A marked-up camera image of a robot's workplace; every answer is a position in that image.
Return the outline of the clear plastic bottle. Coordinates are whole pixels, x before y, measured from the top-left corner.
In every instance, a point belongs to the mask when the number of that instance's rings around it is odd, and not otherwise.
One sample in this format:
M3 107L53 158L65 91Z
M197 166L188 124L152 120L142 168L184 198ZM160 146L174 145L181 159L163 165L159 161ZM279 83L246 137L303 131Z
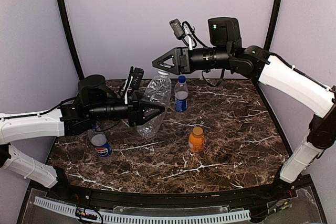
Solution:
M158 75L150 81L144 92L143 101L165 106L165 111L136 128L142 137L155 137L160 129L171 98L172 83L169 75L170 74L164 70L158 70Z

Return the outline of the blue label water bottle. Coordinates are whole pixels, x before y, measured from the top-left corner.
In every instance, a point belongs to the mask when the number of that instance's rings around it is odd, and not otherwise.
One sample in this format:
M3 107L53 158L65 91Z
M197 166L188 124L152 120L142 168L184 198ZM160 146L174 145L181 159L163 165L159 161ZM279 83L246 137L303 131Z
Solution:
M177 83L174 87L174 95L175 95L176 112L186 111L188 100L188 89L185 76L179 76Z

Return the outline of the white bottle cap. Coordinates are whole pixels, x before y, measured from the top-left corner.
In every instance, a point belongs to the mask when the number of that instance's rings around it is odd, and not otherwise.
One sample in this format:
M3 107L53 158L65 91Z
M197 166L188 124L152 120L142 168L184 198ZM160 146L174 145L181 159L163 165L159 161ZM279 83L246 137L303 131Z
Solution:
M167 71L164 70L158 70L158 74L164 75L164 76L168 76L169 73Z

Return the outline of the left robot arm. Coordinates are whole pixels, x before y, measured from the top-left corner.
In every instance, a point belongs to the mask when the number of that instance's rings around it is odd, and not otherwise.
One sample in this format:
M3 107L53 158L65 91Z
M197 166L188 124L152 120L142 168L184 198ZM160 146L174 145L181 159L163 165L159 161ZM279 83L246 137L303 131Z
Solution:
M142 101L137 93L118 98L106 86L105 77L94 74L80 80L76 97L47 111L1 114L1 168L22 175L54 193L63 201L74 197L63 169L45 165L19 151L13 141L38 137L77 136L97 121L127 119L130 126L143 125L165 111L163 105Z

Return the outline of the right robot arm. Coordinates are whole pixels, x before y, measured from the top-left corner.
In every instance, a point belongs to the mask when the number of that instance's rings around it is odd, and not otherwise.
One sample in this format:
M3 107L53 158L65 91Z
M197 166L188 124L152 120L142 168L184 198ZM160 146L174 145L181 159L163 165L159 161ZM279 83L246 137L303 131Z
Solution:
M176 47L153 60L152 66L176 75L229 70L287 94L314 113L308 135L282 165L279 180L268 187L269 197L278 200L287 193L288 184L334 144L335 87L316 81L276 53L258 46L242 47L236 18L211 18L208 28L211 47Z

